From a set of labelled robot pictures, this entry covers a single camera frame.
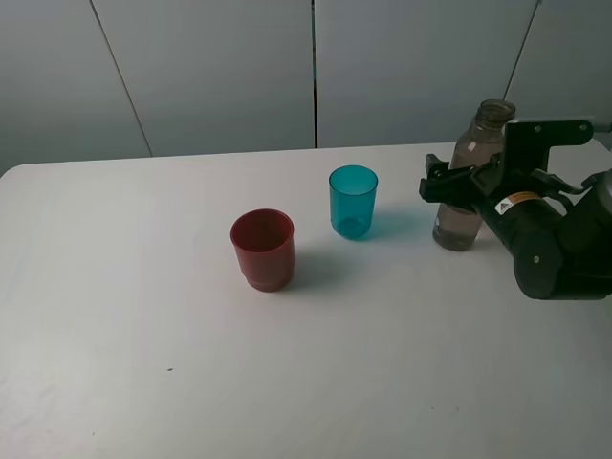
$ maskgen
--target glass bottle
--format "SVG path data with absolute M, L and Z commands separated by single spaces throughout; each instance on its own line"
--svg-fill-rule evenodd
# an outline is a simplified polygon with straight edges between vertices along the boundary
M 450 168 L 479 166 L 491 155 L 502 151 L 502 128 L 514 118 L 515 111 L 514 105 L 505 100 L 482 102 L 470 128 L 455 145 Z M 441 204 L 433 227 L 433 239 L 450 251 L 466 251 L 473 245 L 481 225 L 482 219 L 477 213 Z

